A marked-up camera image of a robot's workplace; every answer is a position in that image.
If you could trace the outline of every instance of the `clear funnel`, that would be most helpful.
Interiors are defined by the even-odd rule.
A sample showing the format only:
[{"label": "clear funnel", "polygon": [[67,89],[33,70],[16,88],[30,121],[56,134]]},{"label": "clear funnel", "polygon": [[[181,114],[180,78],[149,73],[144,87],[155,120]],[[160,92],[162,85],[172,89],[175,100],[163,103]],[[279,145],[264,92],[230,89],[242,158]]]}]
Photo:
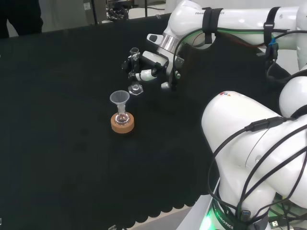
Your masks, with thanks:
[{"label": "clear funnel", "polygon": [[130,95],[127,91],[119,90],[115,91],[110,96],[110,101],[117,105],[118,114],[115,116],[115,122],[119,125],[124,125],[129,122],[130,117],[126,113],[126,102]]}]

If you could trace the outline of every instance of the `black table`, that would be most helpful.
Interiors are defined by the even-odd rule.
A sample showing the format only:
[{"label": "black table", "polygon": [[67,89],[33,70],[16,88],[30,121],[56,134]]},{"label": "black table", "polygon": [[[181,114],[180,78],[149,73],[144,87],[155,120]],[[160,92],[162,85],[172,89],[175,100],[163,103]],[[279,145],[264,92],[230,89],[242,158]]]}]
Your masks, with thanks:
[{"label": "black table", "polygon": [[131,96],[135,129],[115,134],[109,96],[129,85],[121,63],[132,47],[154,52],[146,36],[162,34],[168,18],[0,41],[3,230],[131,227],[192,206],[207,194],[201,116],[210,99],[234,90],[278,112],[280,89],[266,87],[257,50],[220,37],[205,51],[184,49],[176,93],[154,82]]}]

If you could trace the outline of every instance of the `robotic arm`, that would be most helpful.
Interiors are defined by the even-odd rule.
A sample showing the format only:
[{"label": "robotic arm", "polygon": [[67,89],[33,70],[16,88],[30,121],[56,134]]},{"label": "robotic arm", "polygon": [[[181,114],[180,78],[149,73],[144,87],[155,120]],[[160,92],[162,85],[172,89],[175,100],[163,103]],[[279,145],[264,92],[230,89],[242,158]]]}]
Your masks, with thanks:
[{"label": "robotic arm", "polygon": [[[206,49],[211,45],[205,43],[205,34],[201,34],[205,11],[200,5],[189,0],[183,0],[171,14],[164,33],[162,35],[149,34],[147,36],[147,40],[157,47],[157,54],[145,51],[139,57],[140,59],[144,57],[145,62],[151,65],[153,70],[158,67],[166,75],[166,82],[162,84],[162,89],[176,90],[176,85],[173,81],[180,78],[178,71],[180,71],[184,63],[184,60],[177,55],[177,52],[182,47],[182,38],[193,31],[197,31],[185,38],[184,43],[196,49]],[[218,19],[218,32],[234,35],[251,45],[263,44],[264,37],[260,31],[263,31],[269,11],[270,9],[222,10]],[[275,16],[272,36],[277,37],[285,31],[306,30],[306,15],[306,5],[279,8]],[[305,41],[306,34],[289,33],[287,36],[278,38],[280,49],[297,50],[299,69],[304,68],[307,64],[307,44]],[[126,72],[133,72],[134,70],[130,69],[129,62],[128,59],[124,63],[123,69]],[[155,74],[149,78],[145,77],[150,72],[150,70],[146,70],[143,73],[139,73],[140,76],[144,76],[144,79],[134,77],[131,80],[150,81],[155,79]]]},{"label": "robotic arm", "polygon": [[[130,93],[140,94],[142,86],[138,82],[151,81],[158,73],[166,75],[166,82],[162,84],[163,89],[176,89],[174,79],[180,78],[180,67],[184,63],[184,60],[177,55],[182,42],[197,49],[206,49],[211,45],[206,44],[205,35],[201,34],[205,11],[194,2],[183,0],[171,14],[163,35],[147,36],[147,40],[157,47],[156,54],[148,51],[140,54],[135,48],[131,50],[128,60],[122,66],[134,82],[129,87]],[[236,36],[251,45],[264,46],[263,29],[269,26],[266,25],[269,12],[270,9],[221,10],[217,31]],[[226,145],[216,157],[221,178],[219,196],[235,207],[240,202],[250,172],[261,161],[264,153],[281,138],[307,124],[306,30],[307,4],[278,9],[271,43],[277,39],[280,49],[296,50],[300,69],[284,87],[280,95],[280,109],[284,117],[291,117],[297,111],[303,111],[301,116],[295,121],[287,121],[276,127],[245,132]],[[152,69],[142,70],[144,64],[151,66]],[[206,107],[201,124],[212,151],[215,151],[229,136],[251,122],[277,116],[279,115],[275,112],[237,92],[222,92]],[[298,132],[285,140],[261,163],[250,179],[247,189],[306,145],[306,131]],[[267,178],[244,200],[242,209],[248,210],[251,217],[266,213],[268,208],[260,213],[258,210],[271,204],[276,192],[283,196],[290,193],[304,165],[304,159],[305,153]],[[303,171],[291,201],[307,208],[306,194],[307,170]],[[217,221],[216,225],[217,229],[223,228]]]}]

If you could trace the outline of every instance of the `wire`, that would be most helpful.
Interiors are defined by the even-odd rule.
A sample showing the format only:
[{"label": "wire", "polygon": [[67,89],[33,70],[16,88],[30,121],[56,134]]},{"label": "wire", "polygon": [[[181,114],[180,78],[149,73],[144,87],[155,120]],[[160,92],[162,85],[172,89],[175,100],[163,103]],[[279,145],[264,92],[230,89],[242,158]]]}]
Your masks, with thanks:
[{"label": "wire", "polygon": [[257,181],[257,183],[255,183],[251,189],[249,189],[249,191],[245,194],[244,199],[246,199],[260,184],[262,184],[266,179],[268,179],[270,176],[272,176],[274,173],[276,173],[278,170],[280,170],[282,167],[286,166],[288,163],[290,163],[291,161],[293,161],[295,158],[297,158],[298,156],[302,155],[305,151],[307,151],[307,146],[305,146],[304,148],[302,148],[300,151],[298,151],[297,153],[295,153],[294,155],[292,155],[291,157],[289,157],[288,159],[284,160],[282,163],[280,163],[279,165],[277,165],[274,169],[272,169],[271,171],[269,171],[267,174],[265,174],[260,180]]},{"label": "wire", "polygon": [[268,71],[267,71],[267,79],[269,78],[269,73],[271,71],[271,69],[276,65],[276,59],[274,60],[274,62],[271,64],[271,66],[269,67]]},{"label": "wire", "polygon": [[155,7],[151,7],[151,6],[148,6],[147,8],[148,8],[148,9],[158,10],[158,11],[165,11],[165,9],[155,8]]},{"label": "wire", "polygon": [[240,134],[244,133],[247,131],[247,128],[243,128],[239,131],[237,131],[236,133],[234,133],[233,135],[231,135],[229,138],[227,138],[213,153],[213,159],[211,161],[211,164],[209,166],[209,169],[208,169],[208,180],[207,180],[207,187],[208,187],[208,191],[210,193],[210,195],[213,197],[213,199],[215,199],[216,201],[218,201],[219,203],[223,204],[223,205],[226,205],[228,207],[231,207],[233,208],[234,210],[237,209],[237,207],[229,204],[229,203],[226,203],[225,201],[221,200],[220,198],[218,198],[214,193],[213,191],[211,190],[210,188],[210,172],[211,172],[211,168],[213,166],[213,163],[216,161],[215,160],[215,157],[217,156],[217,154],[222,150],[222,148],[224,148],[230,141],[232,141],[234,138],[236,138],[237,136],[239,136]]},{"label": "wire", "polygon": [[290,230],[290,223],[289,223],[289,220],[288,220],[288,215],[287,215],[286,209],[284,208],[284,204],[283,203],[282,203],[282,207],[283,207],[284,217],[285,217],[286,222],[287,222],[287,228],[288,228],[288,230]]},{"label": "wire", "polygon": [[[296,157],[298,157],[298,155],[304,153],[306,150],[307,150],[307,146],[305,146],[305,147],[302,148],[300,151],[298,151],[298,152],[295,154],[295,155],[297,155]],[[265,208],[267,208],[267,207],[270,207],[270,206],[272,206],[272,205],[276,205],[276,204],[285,202],[285,201],[287,201],[287,200],[289,200],[289,199],[291,198],[293,192],[295,191],[295,189],[296,189],[298,183],[300,182],[300,180],[301,180],[301,178],[302,178],[302,175],[303,175],[303,173],[304,173],[304,169],[305,169],[305,167],[306,167],[306,163],[307,163],[307,154],[305,154],[305,158],[304,158],[304,161],[303,161],[303,165],[302,165],[301,171],[300,171],[300,173],[299,173],[299,175],[298,175],[298,178],[297,178],[297,180],[296,180],[296,182],[295,182],[295,184],[294,184],[294,186],[293,186],[293,188],[292,188],[290,194],[289,194],[285,199],[282,199],[282,200],[280,200],[280,201],[274,202],[274,203],[272,203],[272,204],[270,204],[270,205],[266,205],[266,206],[262,207],[261,209],[259,209],[258,212],[256,213],[256,215],[251,219],[251,221],[248,221],[248,223],[254,223],[254,222],[256,222],[256,221],[262,219],[262,218],[263,218],[263,215],[262,215],[262,216],[259,216],[259,217],[257,217],[257,215],[259,215],[259,213],[260,213],[263,209],[265,209]]]},{"label": "wire", "polygon": [[[275,37],[275,39],[277,38],[281,38],[283,36],[286,36],[286,35],[290,35],[290,34],[307,34],[307,30],[292,30],[292,31],[287,31],[283,34],[280,34],[278,36]],[[265,44],[264,43],[261,43],[261,44],[258,44],[257,46],[264,46]]]},{"label": "wire", "polygon": [[276,144],[274,144],[262,157],[261,159],[259,160],[259,162],[255,165],[255,167],[251,170],[250,174],[248,175],[248,178],[247,180],[245,181],[245,184],[244,184],[244,187],[243,187],[243,190],[242,190],[242,194],[241,194],[241,198],[240,198],[240,201],[237,205],[237,210],[236,210],[236,216],[238,218],[240,218],[240,212],[241,212],[241,209],[242,209],[242,203],[245,199],[245,195],[246,195],[246,191],[247,191],[247,187],[248,187],[248,183],[250,182],[251,178],[253,177],[253,175],[255,174],[256,170],[260,167],[260,165],[264,162],[264,160],[275,150],[277,149],[277,147],[279,147],[282,143],[284,143],[287,139],[289,139],[290,137],[292,137],[293,135],[295,135],[296,133],[304,130],[307,128],[307,125],[304,125],[294,131],[292,131],[291,133],[287,134],[285,137],[283,137],[282,139],[280,139]]},{"label": "wire", "polygon": [[203,34],[203,32],[200,33],[199,35],[197,35],[197,36],[194,38],[193,43],[192,43],[192,46],[194,45],[195,40],[196,40],[200,35],[202,35],[202,34]]},{"label": "wire", "polygon": [[283,84],[286,84],[289,80],[296,78],[296,77],[299,77],[299,76],[304,76],[304,75],[307,75],[307,69],[301,70],[301,71],[299,71],[295,74],[292,74],[291,76],[283,78],[283,79],[276,79],[276,81],[283,83]]},{"label": "wire", "polygon": [[[255,32],[264,32],[264,29],[256,29],[256,30],[251,30],[251,29],[227,29],[227,28],[221,28],[218,27],[217,30],[224,30],[224,31],[230,31],[230,32],[248,32],[251,34],[254,34]],[[289,29],[273,29],[273,32],[277,33],[287,33]]]},{"label": "wire", "polygon": [[180,47],[181,43],[186,39],[186,38],[189,38],[190,36],[193,36],[194,34],[197,34],[199,33],[200,31],[202,31],[201,29],[197,29],[197,30],[193,30],[192,32],[186,34],[185,36],[183,36],[180,41],[178,42],[176,48],[175,48],[175,51],[174,51],[174,56],[173,56],[173,76],[176,78],[176,66],[175,66],[175,58],[176,58],[176,55],[177,55],[177,50],[178,48]]}]

